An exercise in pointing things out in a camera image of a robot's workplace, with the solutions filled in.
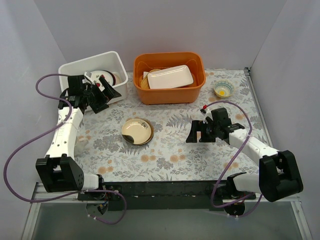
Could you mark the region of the pink plate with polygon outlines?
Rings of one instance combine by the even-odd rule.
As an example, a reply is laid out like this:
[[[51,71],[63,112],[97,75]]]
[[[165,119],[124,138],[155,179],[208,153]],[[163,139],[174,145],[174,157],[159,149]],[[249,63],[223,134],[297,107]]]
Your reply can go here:
[[[121,77],[116,72],[113,72],[113,75],[115,77],[115,85],[119,85],[123,82]]]

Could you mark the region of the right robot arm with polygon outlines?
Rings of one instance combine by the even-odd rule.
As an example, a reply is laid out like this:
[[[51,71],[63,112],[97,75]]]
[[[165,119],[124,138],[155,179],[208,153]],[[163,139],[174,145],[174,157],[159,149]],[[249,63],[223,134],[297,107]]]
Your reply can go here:
[[[304,186],[294,154],[279,151],[257,138],[239,123],[232,123],[227,110],[201,109],[203,120],[191,122],[187,143],[214,143],[216,139],[241,150],[258,166],[257,174],[235,173],[227,177],[227,195],[237,199],[244,192],[263,195],[269,202],[289,197],[303,191]]]

